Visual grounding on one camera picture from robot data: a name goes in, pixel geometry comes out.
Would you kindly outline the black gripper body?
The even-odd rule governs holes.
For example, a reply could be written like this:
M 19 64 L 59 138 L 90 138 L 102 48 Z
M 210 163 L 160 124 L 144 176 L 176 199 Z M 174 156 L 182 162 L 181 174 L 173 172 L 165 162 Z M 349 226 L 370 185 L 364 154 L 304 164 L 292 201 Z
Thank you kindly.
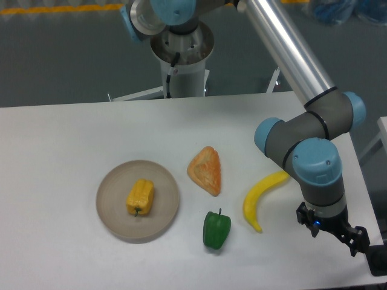
M 307 202 L 308 209 L 314 211 L 314 217 L 318 220 L 319 231 L 325 231 L 335 236 L 340 242 L 346 227 L 351 227 L 348 222 L 348 209 L 346 202 L 338 202 L 327 207 L 318 207 Z

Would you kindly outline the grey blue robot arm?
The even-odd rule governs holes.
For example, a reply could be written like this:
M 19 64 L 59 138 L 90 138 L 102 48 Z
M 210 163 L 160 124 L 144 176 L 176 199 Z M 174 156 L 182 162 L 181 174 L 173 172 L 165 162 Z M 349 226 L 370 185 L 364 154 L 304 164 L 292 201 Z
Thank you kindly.
M 198 65 L 213 50 L 213 36 L 201 15 L 225 1 L 129 1 L 120 15 L 134 41 L 149 39 L 164 68 L 165 98 L 202 97 L 204 70 Z M 304 197 L 297 220 L 313 236 L 326 231 L 366 253 L 367 230 L 348 221 L 342 162 L 333 140 L 357 127 L 366 115 L 362 99 L 340 92 L 330 80 L 284 9 L 275 1 L 233 1 L 244 9 L 258 36 L 283 72 L 305 112 L 290 121 L 264 120 L 254 141 L 260 151 L 300 185 Z

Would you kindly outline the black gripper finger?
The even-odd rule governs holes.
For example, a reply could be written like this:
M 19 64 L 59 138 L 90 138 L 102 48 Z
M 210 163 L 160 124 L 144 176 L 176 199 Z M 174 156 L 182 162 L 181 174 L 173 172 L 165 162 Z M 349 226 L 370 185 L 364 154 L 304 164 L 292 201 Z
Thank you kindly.
M 365 254 L 368 251 L 369 236 L 365 227 L 346 227 L 341 240 L 350 249 L 352 257 L 355 257 L 357 253 Z
M 302 202 L 297 208 L 296 216 L 298 223 L 305 225 L 310 230 L 312 237 L 316 237 L 318 235 L 318 220 L 314 217 L 314 211 L 308 209 L 305 202 Z

